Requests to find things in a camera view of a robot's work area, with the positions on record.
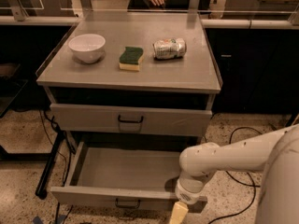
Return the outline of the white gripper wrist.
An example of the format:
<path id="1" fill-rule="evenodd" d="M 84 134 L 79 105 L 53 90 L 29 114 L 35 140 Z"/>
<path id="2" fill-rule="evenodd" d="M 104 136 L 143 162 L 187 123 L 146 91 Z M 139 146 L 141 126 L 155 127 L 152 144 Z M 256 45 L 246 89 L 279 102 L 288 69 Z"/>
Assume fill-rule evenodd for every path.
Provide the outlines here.
<path id="1" fill-rule="evenodd" d="M 189 212 L 187 204 L 195 204 L 200 199 L 200 193 L 205 184 L 210 181 L 214 173 L 201 176 L 191 176 L 182 171 L 175 187 L 175 194 L 179 199 L 175 202 L 169 224 L 181 224 Z"/>

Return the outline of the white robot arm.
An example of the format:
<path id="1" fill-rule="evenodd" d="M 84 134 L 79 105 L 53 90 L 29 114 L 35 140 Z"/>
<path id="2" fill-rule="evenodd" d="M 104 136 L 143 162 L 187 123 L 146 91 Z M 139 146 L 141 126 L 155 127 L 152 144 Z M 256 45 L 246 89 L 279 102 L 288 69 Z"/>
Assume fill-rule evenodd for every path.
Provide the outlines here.
<path id="1" fill-rule="evenodd" d="M 181 224 L 218 171 L 263 174 L 255 224 L 299 224 L 299 125 L 222 147 L 212 142 L 188 147 L 179 166 L 169 224 Z"/>

